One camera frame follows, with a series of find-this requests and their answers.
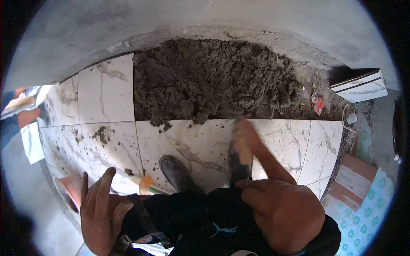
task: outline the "puma logo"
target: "puma logo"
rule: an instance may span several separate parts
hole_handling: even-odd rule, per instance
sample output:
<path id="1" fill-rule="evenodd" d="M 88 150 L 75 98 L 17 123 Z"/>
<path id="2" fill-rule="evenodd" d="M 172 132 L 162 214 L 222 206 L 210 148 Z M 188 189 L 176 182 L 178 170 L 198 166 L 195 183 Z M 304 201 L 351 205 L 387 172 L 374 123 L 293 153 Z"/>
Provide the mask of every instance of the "puma logo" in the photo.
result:
<path id="1" fill-rule="evenodd" d="M 218 225 L 216 225 L 215 223 L 214 223 L 214 226 L 216 227 L 216 232 L 215 232 L 215 234 L 214 234 L 213 236 L 210 236 L 209 238 L 216 236 L 216 234 L 217 234 L 219 231 L 226 232 L 226 233 L 235 233 L 235 232 L 236 232 L 236 228 L 238 227 L 238 226 L 236 226 L 236 227 L 231 228 L 231 229 L 228 229 L 228 228 L 223 228 L 223 229 L 221 229 L 221 228 L 218 227 Z"/>

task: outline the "wet cement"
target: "wet cement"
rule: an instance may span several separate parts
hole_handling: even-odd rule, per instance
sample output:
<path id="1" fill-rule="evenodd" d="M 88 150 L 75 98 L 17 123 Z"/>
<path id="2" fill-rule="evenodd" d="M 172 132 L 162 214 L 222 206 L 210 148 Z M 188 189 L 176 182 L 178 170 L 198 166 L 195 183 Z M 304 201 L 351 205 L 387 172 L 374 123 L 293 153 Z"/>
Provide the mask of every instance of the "wet cement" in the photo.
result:
<path id="1" fill-rule="evenodd" d="M 136 120 L 158 126 L 172 119 L 251 118 L 341 120 L 345 101 L 333 97 L 326 71 L 310 68 L 268 47 L 216 39 L 169 40 L 134 55 Z M 324 101 L 318 116 L 310 100 Z"/>

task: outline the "blue jeans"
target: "blue jeans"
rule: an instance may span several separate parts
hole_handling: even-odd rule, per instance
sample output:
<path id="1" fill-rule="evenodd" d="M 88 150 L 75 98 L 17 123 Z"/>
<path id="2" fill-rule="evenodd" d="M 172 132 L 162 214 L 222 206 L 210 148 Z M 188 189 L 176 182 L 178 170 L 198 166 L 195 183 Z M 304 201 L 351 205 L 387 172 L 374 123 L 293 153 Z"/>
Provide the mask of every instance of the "blue jeans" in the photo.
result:
<path id="1" fill-rule="evenodd" d="M 4 93 L 1 100 L 1 112 L 8 105 L 8 103 L 14 98 L 14 91 Z M 0 124 L 0 146 L 3 150 L 10 142 L 11 138 L 20 131 L 18 127 L 17 115 L 1 120 Z"/>

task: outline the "shoe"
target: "shoe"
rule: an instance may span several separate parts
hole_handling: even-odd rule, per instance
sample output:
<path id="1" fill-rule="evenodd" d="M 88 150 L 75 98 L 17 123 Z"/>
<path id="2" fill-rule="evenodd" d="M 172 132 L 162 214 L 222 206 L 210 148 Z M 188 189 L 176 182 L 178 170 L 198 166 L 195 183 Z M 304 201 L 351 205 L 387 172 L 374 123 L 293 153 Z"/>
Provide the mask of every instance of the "shoe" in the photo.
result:
<path id="1" fill-rule="evenodd" d="M 235 182 L 240 179 L 252 180 L 252 163 L 248 165 L 242 165 L 239 159 L 239 154 L 233 147 L 233 142 L 229 143 L 228 150 L 228 163 L 231 171 L 230 186 L 234 187 Z"/>
<path id="2" fill-rule="evenodd" d="M 175 157 L 170 155 L 161 157 L 159 167 L 166 180 L 178 192 L 195 191 L 203 194 L 203 191 L 192 180 L 184 164 Z"/>

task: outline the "black shorts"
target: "black shorts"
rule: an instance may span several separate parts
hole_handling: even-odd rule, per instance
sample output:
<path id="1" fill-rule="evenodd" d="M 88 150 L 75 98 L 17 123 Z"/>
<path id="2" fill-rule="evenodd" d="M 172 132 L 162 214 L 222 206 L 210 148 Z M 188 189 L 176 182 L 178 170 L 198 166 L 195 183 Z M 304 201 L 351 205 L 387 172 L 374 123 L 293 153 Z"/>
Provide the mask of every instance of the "black shorts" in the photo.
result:
<path id="1" fill-rule="evenodd" d="M 131 195 L 130 200 L 138 200 L 138 195 Z M 138 217 L 138 204 L 134 204 L 124 217 L 119 236 L 153 243 L 159 242 L 163 234 L 174 246 L 170 256 L 231 256 L 239 250 L 278 255 L 265 241 L 238 188 L 219 188 L 206 195 L 193 192 L 154 195 L 143 201 L 159 237 L 147 232 Z M 335 255 L 339 245 L 337 223 L 326 215 L 320 234 L 299 255 Z"/>

